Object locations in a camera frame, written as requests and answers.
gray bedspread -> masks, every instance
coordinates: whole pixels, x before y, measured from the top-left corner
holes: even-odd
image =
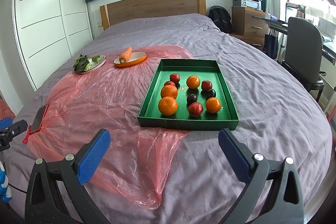
[[[81,53],[113,52],[132,46],[180,45],[195,58],[215,59],[220,65],[236,105],[240,122],[233,132],[253,152],[266,158],[294,159],[307,203],[316,193],[330,161],[331,129],[318,104],[285,69],[261,51],[222,33],[199,14],[134,19],[114,25]],[[75,57],[62,65],[38,89],[16,120],[33,122],[51,88],[70,70]],[[162,204],[147,210],[90,183],[86,189],[112,223],[218,223],[241,193],[221,151],[218,132],[191,132],[172,160]],[[9,182],[26,190],[35,158],[16,137],[5,151]],[[13,189],[11,206],[24,216],[25,194]],[[251,217],[260,211],[266,190]],[[71,214],[73,206],[66,199]]]

office chair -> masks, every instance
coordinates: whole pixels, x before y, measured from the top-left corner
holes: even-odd
[[[320,77],[323,40],[319,30],[303,18],[288,19],[285,59],[282,66],[310,92],[318,90],[320,100],[324,87]]]

red apple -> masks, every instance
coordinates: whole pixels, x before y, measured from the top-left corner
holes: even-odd
[[[169,80],[177,84],[180,81],[180,75],[177,73],[172,73],[169,77]]]
[[[203,91],[210,90],[210,89],[212,89],[212,83],[210,81],[203,81],[202,85],[201,85],[201,88],[202,88]]]
[[[188,107],[190,117],[199,117],[203,112],[203,106],[199,102],[194,102]]]
[[[167,81],[164,85],[175,85],[175,83],[173,81]]]

green tray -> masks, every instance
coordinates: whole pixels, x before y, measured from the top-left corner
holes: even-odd
[[[177,112],[171,116],[164,116],[158,109],[161,99],[160,91],[165,82],[169,81],[172,73],[180,75],[178,88]],[[189,76],[196,75],[201,82],[208,80],[216,91],[216,97],[221,102],[221,110],[216,114],[206,111],[206,96],[201,85],[196,90],[191,90],[186,85]],[[198,102],[203,106],[203,113],[199,118],[189,117],[186,98],[189,94],[196,94]],[[200,59],[161,59],[152,79],[147,95],[138,115],[138,121],[142,127],[161,127],[180,130],[221,130],[229,128],[235,130],[239,122],[235,105],[225,83],[224,77],[215,60]]]

orange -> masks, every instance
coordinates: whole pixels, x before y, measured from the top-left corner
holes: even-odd
[[[177,88],[174,85],[165,85],[161,89],[160,95],[161,95],[161,98],[169,96],[169,97],[173,97],[174,99],[176,99]]]
[[[197,89],[200,86],[200,83],[200,79],[195,75],[189,76],[187,79],[187,86],[192,90]]]
[[[205,103],[205,107],[207,109],[208,112],[212,113],[212,114],[215,114],[217,113],[220,108],[222,107],[220,101],[215,98],[215,97],[212,97],[212,98],[209,98],[206,103]]]
[[[159,111],[166,116],[175,114],[177,111],[178,104],[176,100],[172,97],[163,97],[159,101]]]

